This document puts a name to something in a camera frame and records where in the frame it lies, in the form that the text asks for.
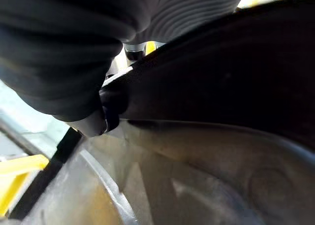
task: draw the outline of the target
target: black rubber cover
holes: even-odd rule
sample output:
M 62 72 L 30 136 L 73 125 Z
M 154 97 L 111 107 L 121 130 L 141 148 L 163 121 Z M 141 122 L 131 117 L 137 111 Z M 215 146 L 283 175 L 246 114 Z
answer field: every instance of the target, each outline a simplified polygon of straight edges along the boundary
M 242 10 L 195 29 L 106 86 L 122 118 L 232 124 L 315 149 L 315 0 Z
M 238 2 L 0 0 L 0 78 L 38 111 L 78 121 L 100 106 L 98 91 L 121 42 L 170 40 Z

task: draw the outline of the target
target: yellow bar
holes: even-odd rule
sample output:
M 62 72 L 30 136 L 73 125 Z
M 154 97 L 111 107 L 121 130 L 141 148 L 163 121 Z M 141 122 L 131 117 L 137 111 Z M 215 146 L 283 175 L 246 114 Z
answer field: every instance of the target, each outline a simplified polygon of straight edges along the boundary
M 0 162 L 0 217 L 5 216 L 29 172 L 43 170 L 48 162 L 43 155 Z
M 148 41 L 146 45 L 146 55 L 155 51 L 155 49 L 156 49 L 156 44 L 154 43 L 154 41 Z
M 25 179 L 27 178 L 28 173 L 17 175 L 11 184 L 10 188 L 6 191 L 3 198 L 0 201 L 0 217 L 4 217 L 6 212 L 9 209 L 11 202 L 13 201 L 15 195 L 23 186 Z
M 49 160 L 43 155 L 34 155 L 0 162 L 0 177 L 14 176 L 34 170 L 43 170 Z

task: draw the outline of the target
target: yellow metal frame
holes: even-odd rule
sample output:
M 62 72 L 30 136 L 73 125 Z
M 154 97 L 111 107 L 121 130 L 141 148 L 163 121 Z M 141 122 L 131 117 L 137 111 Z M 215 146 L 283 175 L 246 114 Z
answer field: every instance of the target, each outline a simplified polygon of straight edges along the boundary
M 4 217 L 30 172 L 43 170 L 49 160 L 34 155 L 0 162 L 0 217 Z

